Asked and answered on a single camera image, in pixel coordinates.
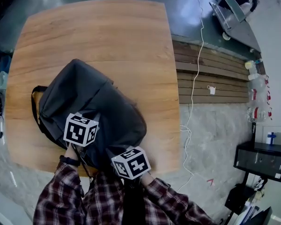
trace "black backpack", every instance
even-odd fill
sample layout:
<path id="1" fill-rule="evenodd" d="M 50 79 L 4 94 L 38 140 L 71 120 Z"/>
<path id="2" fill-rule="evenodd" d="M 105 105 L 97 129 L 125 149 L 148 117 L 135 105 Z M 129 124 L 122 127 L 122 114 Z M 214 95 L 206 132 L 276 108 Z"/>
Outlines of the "black backpack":
<path id="1" fill-rule="evenodd" d="M 34 92 L 44 92 L 37 117 Z M 74 59 L 48 86 L 37 86 L 31 94 L 34 119 L 52 142 L 67 149 L 63 140 L 69 113 L 88 119 L 100 114 L 95 141 L 83 149 L 83 160 L 98 170 L 110 169 L 110 156 L 119 155 L 130 146 L 138 146 L 146 134 L 146 123 L 136 108 L 108 77 Z"/>

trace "cart wheel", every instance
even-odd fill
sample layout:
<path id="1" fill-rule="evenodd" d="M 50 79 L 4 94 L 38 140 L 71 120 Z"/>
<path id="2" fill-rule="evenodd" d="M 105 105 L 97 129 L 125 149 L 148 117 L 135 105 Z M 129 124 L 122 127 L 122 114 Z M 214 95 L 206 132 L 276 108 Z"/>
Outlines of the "cart wheel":
<path id="1" fill-rule="evenodd" d="M 231 39 L 231 37 L 226 32 L 223 32 L 223 39 L 225 39 L 226 41 L 229 41 Z"/>

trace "concrete floor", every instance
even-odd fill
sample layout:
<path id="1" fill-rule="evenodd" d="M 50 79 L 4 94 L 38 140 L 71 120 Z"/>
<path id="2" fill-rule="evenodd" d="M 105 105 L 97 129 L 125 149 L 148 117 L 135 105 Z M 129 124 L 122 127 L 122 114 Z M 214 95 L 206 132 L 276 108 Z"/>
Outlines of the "concrete floor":
<path id="1" fill-rule="evenodd" d="M 13 50 L 20 35 L 21 29 L 28 16 L 63 4 L 84 0 L 15 0 L 0 20 L 0 48 L 2 50 Z M 176 40 L 201 43 L 200 14 L 198 0 L 152 0 L 162 2 L 166 6 L 170 30 Z M 209 5 L 211 0 L 200 0 L 204 9 L 203 36 L 205 46 L 219 49 L 231 55 L 242 55 L 251 58 L 248 47 L 231 39 L 225 41 L 222 38 L 222 28 L 216 17 L 212 16 Z"/>
<path id="2" fill-rule="evenodd" d="M 217 222 L 229 214 L 224 207 L 227 195 L 243 179 L 244 172 L 234 168 L 233 161 L 235 147 L 250 139 L 251 125 L 246 121 L 246 110 L 245 104 L 195 105 L 188 125 L 192 140 L 187 149 L 189 157 L 185 166 L 194 176 L 180 193 L 187 194 Z M 180 123 L 185 125 L 188 116 L 189 106 L 180 105 Z M 176 190 L 190 178 L 182 167 L 186 137 L 186 132 L 181 133 L 181 169 L 158 176 Z M 17 187 L 13 184 L 10 171 L 14 174 Z M 0 192 L 21 205 L 30 218 L 33 217 L 38 196 L 52 177 L 53 173 L 13 163 L 7 145 L 0 140 Z M 209 179 L 214 179 L 212 186 L 207 182 Z M 83 189 L 87 191 L 89 180 L 81 180 Z"/>
<path id="3" fill-rule="evenodd" d="M 44 9 L 82 0 L 15 0 L 0 20 L 0 48 L 14 49 L 21 29 L 31 14 Z M 154 0 L 164 2 L 172 36 L 181 41 L 200 43 L 200 8 L 197 0 Z M 218 21 L 212 17 L 210 0 L 200 0 L 204 8 L 203 36 L 208 46 L 250 57 L 246 46 L 233 39 L 225 41 Z M 224 207 L 229 190 L 243 178 L 243 172 L 233 167 L 235 147 L 250 139 L 250 124 L 246 121 L 246 105 L 195 105 L 189 128 L 192 140 L 188 148 L 186 167 L 194 176 L 180 190 L 200 205 L 217 222 L 226 218 L 229 210 Z M 189 116 L 188 105 L 180 106 L 180 123 Z M 181 164 L 184 160 L 183 145 L 187 137 L 181 133 Z M 37 171 L 14 164 L 9 157 L 7 145 L 0 140 L 0 192 L 21 205 L 30 218 L 41 190 L 53 173 Z M 17 187 L 14 186 L 13 172 Z M 189 179 L 189 173 L 181 168 L 175 173 L 160 177 L 178 189 Z M 208 179 L 214 179 L 210 186 Z M 82 179 L 88 188 L 88 179 Z"/>

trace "black cabinet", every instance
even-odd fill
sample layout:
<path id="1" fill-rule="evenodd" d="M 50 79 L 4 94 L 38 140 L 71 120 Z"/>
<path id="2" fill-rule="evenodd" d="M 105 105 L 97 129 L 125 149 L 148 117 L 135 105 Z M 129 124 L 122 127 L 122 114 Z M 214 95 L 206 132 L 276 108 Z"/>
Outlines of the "black cabinet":
<path id="1" fill-rule="evenodd" d="M 245 142 L 237 146 L 234 167 L 281 182 L 281 145 Z"/>

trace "plaid shirt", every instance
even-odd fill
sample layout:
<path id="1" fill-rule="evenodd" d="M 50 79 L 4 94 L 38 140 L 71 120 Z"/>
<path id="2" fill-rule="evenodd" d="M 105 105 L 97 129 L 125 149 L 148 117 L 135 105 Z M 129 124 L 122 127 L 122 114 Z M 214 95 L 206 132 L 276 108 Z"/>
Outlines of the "plaid shirt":
<path id="1" fill-rule="evenodd" d="M 84 196 L 78 172 L 60 162 L 39 197 L 33 224 L 121 224 L 124 195 L 120 178 L 109 178 L 100 172 Z M 176 193 L 160 179 L 145 187 L 144 202 L 146 224 L 214 225 L 197 204 L 189 201 L 186 195 Z"/>

